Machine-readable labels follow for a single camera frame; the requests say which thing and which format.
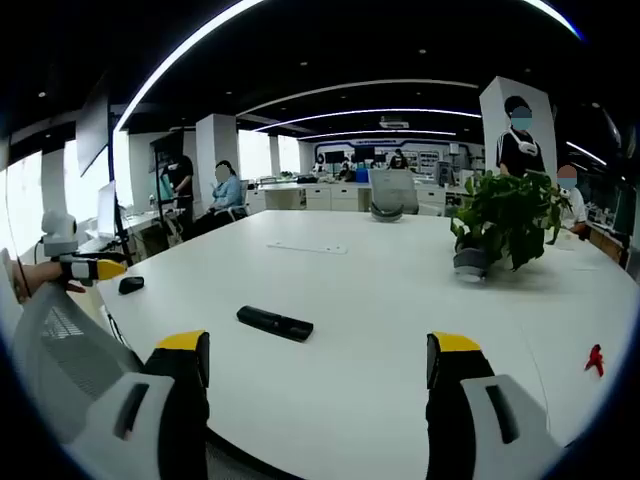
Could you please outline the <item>person's left hand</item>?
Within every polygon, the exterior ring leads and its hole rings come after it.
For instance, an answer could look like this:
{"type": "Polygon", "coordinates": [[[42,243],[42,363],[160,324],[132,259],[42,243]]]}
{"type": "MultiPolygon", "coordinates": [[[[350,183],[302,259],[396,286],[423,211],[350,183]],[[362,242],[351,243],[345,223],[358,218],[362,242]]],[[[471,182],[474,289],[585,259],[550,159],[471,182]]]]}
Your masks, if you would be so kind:
{"type": "Polygon", "coordinates": [[[37,265],[18,265],[14,268],[15,290],[19,298],[31,297],[43,284],[56,282],[63,277],[62,265],[44,262],[37,265]]]}

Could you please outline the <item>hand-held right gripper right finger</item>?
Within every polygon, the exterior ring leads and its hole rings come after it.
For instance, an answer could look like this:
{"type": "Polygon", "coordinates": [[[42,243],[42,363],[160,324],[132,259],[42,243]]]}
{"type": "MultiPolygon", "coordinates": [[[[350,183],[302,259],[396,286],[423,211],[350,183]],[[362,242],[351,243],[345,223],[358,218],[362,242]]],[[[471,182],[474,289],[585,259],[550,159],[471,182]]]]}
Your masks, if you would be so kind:
{"type": "Polygon", "coordinates": [[[562,447],[537,401],[465,336],[431,332],[426,348],[426,477],[542,478],[562,447]]]}

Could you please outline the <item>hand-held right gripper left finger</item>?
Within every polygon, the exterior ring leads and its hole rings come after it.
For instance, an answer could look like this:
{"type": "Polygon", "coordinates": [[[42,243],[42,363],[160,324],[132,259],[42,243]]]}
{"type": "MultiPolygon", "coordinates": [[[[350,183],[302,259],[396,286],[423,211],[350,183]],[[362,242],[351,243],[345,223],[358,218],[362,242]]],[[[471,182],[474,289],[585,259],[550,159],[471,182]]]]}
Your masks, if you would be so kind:
{"type": "Polygon", "coordinates": [[[88,410],[65,447],[92,479],[206,479],[210,336],[160,341],[140,372],[123,375],[88,410]]]}

